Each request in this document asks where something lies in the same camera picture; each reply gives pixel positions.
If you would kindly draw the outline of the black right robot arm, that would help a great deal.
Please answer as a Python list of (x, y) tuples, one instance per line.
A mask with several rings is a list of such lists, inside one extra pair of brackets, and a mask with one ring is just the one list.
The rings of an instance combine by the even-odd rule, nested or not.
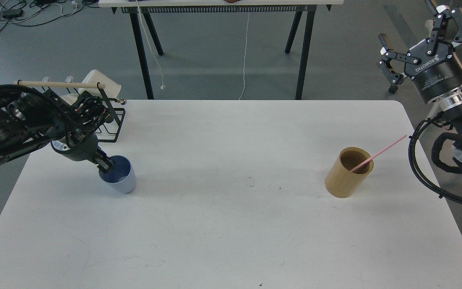
[(427, 127), (445, 127), (446, 132), (434, 141), (431, 160), (445, 172), (462, 175), (462, 64), (455, 53), (462, 44), (462, 8), (438, 6), (434, 0), (427, 0), (426, 5), (434, 16), (429, 37), (407, 53), (399, 53), (387, 35), (380, 34), (383, 47), (378, 67), (390, 82), (390, 93), (409, 79), (426, 104), (438, 106), (438, 112), (422, 120), (409, 138), (409, 165), (417, 179), (439, 197), (462, 204), (461, 196), (440, 188), (424, 175), (415, 155), (416, 143)]

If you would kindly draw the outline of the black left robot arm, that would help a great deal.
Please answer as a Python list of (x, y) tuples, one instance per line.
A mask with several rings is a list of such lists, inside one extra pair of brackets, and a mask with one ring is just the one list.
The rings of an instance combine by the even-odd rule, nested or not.
[(67, 159), (90, 161), (108, 173), (116, 163), (95, 132), (110, 118), (109, 106), (88, 91), (67, 101), (51, 89), (0, 85), (0, 166), (50, 145)]

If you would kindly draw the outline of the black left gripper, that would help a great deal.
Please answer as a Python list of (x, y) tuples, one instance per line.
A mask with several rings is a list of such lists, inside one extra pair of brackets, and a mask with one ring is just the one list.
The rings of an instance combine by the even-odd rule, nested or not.
[(101, 98), (88, 92), (81, 93), (71, 108), (77, 126), (70, 128), (66, 137), (51, 142), (53, 151), (72, 161), (94, 162), (100, 172), (110, 172), (114, 161), (98, 146), (95, 135), (95, 131), (109, 118), (108, 108)]

